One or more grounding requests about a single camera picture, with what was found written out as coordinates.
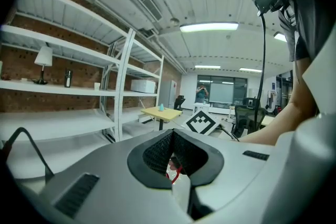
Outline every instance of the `person's arm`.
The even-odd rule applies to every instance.
[[[208,93],[208,91],[206,90],[206,88],[204,88],[204,91],[205,91],[205,96],[209,96],[209,93]]]
[[[309,67],[310,59],[298,60],[297,65],[300,83],[297,82],[294,66],[293,91],[287,106],[268,126],[242,137],[239,139],[241,142],[275,145],[281,134],[294,131],[301,122],[315,115],[316,104],[314,98],[301,76]]]

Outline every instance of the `white ceiling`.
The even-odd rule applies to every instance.
[[[239,68],[261,69],[263,34],[261,20],[252,0],[152,0],[163,18],[157,22],[137,0],[99,0],[136,29],[154,29],[159,41],[188,72],[194,66],[220,65],[222,74],[238,74]],[[182,34],[171,18],[180,24],[223,21],[239,22],[236,31],[208,31]],[[287,44],[275,40],[281,31],[277,14],[265,15],[267,51],[265,76],[292,68]]]

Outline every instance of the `black chair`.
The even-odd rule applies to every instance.
[[[257,106],[257,101],[258,101],[257,98],[247,97],[243,99],[243,105],[249,108],[255,108]]]
[[[242,136],[244,129],[247,129],[247,134],[254,132],[256,129],[256,124],[254,121],[255,109],[249,108],[246,105],[236,105],[235,112],[236,122],[233,124],[231,132],[238,138]],[[260,128],[266,112],[266,109],[258,109],[257,130]]]
[[[181,104],[183,104],[184,101],[185,101],[184,95],[179,95],[175,100],[174,109],[182,111]]]

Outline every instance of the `fluorescent light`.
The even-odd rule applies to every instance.
[[[278,40],[281,40],[281,41],[284,41],[284,42],[287,42],[287,39],[286,39],[285,35],[281,34],[281,33],[275,33],[274,38],[278,39]]]
[[[213,68],[213,69],[220,69],[220,66],[195,66],[195,68]]]
[[[257,73],[261,73],[262,70],[258,70],[258,69],[250,69],[250,68],[240,68],[241,71],[250,71],[250,72],[257,72]]]
[[[180,26],[180,30],[183,33],[209,30],[237,30],[237,28],[237,23],[202,23]]]

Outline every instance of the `black power cable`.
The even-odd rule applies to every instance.
[[[238,142],[240,142],[239,139],[238,139],[238,137],[236,137],[233,133],[230,133],[230,132],[228,132],[227,130],[225,130],[221,125],[219,125],[218,128],[219,128],[220,130],[222,130],[224,133],[226,133],[228,136],[230,136],[232,140],[235,139],[235,140],[237,140]]]
[[[265,18],[263,14],[260,14],[261,22],[262,22],[262,30],[264,31],[264,56],[263,56],[263,63],[262,63],[262,71],[261,71],[261,78],[260,78],[260,85],[259,85],[259,91],[257,95],[257,104],[255,108],[255,114],[254,114],[254,124],[255,124],[255,131],[257,131],[257,118],[258,118],[258,110],[260,105],[260,99],[262,94],[262,88],[264,84],[264,72],[265,72],[265,58],[266,58],[266,24],[265,24]]]
[[[48,182],[54,176],[54,174],[51,171],[51,169],[48,166],[48,164],[46,163],[46,161],[44,160],[44,158],[43,158],[40,150],[38,149],[37,145],[35,144],[32,136],[23,127],[19,127],[18,129],[16,129],[16,131],[11,135],[11,137],[8,139],[8,141],[6,141],[4,147],[2,148],[2,152],[4,153],[5,161],[7,161],[8,156],[9,156],[9,154],[11,152],[12,146],[13,146],[15,140],[17,139],[17,137],[20,135],[20,133],[25,133],[28,136],[28,139],[29,139],[30,143],[32,144],[32,146],[33,146],[34,150],[36,151],[38,157],[40,158],[41,162],[45,166],[46,182]]]

